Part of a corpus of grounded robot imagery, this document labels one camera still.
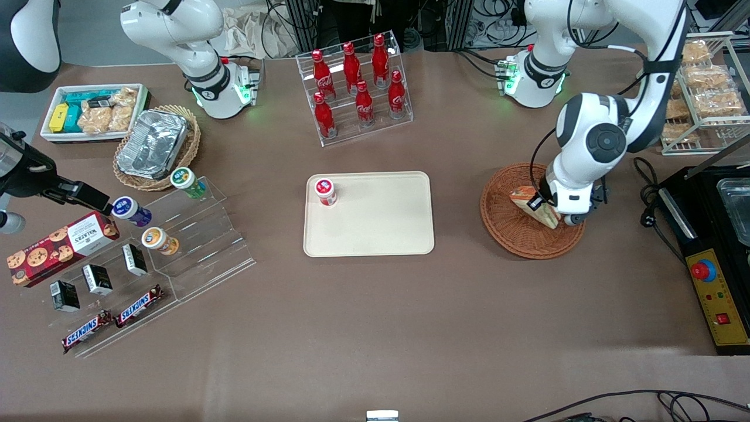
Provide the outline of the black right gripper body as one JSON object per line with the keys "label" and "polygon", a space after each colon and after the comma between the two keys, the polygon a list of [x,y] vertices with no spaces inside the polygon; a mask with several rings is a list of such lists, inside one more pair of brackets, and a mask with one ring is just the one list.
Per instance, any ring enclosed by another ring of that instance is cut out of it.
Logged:
{"label": "black right gripper body", "polygon": [[56,163],[27,144],[25,136],[24,132],[2,131],[2,194],[59,200]]}

